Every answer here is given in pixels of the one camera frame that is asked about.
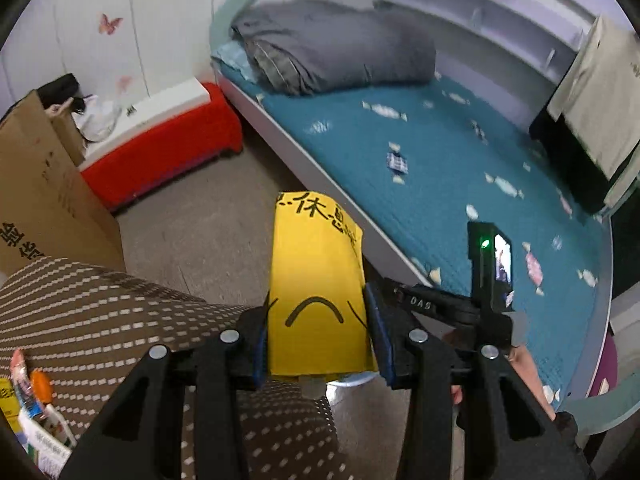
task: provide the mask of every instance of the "red fabric cover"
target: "red fabric cover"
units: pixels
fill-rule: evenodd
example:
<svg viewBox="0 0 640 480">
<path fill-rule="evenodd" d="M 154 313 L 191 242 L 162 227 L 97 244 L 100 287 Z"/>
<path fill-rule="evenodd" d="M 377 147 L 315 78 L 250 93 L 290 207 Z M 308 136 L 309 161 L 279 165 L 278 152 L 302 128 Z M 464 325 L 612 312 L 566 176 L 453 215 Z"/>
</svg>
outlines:
<svg viewBox="0 0 640 480">
<path fill-rule="evenodd" d="M 223 150 L 242 150 L 240 119 L 218 86 L 203 86 L 210 103 L 138 135 L 82 172 L 108 209 L 132 202 Z"/>
</svg>

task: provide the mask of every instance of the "blue bed sheet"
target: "blue bed sheet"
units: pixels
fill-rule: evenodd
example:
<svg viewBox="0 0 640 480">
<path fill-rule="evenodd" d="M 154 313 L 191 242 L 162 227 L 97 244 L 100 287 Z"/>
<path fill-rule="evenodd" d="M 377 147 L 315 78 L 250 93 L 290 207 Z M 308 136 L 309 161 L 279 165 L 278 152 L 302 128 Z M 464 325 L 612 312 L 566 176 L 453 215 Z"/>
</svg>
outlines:
<svg viewBox="0 0 640 480">
<path fill-rule="evenodd" d="M 529 349 L 543 383 L 564 398 L 594 309 L 603 227 L 562 192 L 541 148 L 444 76 L 292 98 L 222 71 L 261 94 L 265 110 L 407 257 L 427 275 L 440 269 L 444 290 L 470 292 L 468 212 L 494 222 L 513 243 L 514 308 L 529 318 Z M 404 184 L 387 167 L 390 142 L 406 158 Z"/>
</svg>

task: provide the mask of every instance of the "purple object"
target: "purple object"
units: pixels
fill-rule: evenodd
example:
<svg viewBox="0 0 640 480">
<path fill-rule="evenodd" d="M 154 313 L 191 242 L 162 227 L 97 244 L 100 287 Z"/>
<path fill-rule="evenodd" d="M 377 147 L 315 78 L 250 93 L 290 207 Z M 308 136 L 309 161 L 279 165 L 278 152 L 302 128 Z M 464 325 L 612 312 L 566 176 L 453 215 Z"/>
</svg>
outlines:
<svg viewBox="0 0 640 480">
<path fill-rule="evenodd" d="M 604 339 L 604 348 L 602 349 L 602 357 L 596 372 L 596 378 L 589 393 L 590 397 L 598 395 L 602 381 L 605 379 L 609 383 L 609 390 L 613 390 L 618 384 L 618 350 L 613 337 L 608 332 Z"/>
</svg>

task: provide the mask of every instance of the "device screen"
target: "device screen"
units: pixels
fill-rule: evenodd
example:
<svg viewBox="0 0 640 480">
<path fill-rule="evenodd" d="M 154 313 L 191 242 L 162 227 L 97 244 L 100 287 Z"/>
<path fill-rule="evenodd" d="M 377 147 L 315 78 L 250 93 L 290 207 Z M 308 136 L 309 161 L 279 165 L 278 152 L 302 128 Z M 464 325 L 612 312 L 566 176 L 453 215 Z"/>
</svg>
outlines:
<svg viewBox="0 0 640 480">
<path fill-rule="evenodd" d="M 495 235 L 495 279 L 511 285 L 511 246 L 500 235 Z"/>
</svg>

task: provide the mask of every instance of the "yellow package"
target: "yellow package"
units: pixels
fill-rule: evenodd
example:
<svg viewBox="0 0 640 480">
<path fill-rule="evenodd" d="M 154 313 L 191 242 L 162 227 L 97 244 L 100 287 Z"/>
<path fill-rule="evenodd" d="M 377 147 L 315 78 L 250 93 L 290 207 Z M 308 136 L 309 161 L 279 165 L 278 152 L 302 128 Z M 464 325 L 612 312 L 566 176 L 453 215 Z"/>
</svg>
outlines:
<svg viewBox="0 0 640 480">
<path fill-rule="evenodd" d="M 0 408 L 4 418 L 9 422 L 9 426 L 15 434 L 22 433 L 18 415 L 20 415 L 20 403 L 15 396 L 14 386 L 11 379 L 0 377 Z"/>
<path fill-rule="evenodd" d="M 363 286 L 360 227 L 328 196 L 281 194 L 269 296 L 271 374 L 332 380 L 375 370 Z"/>
</svg>

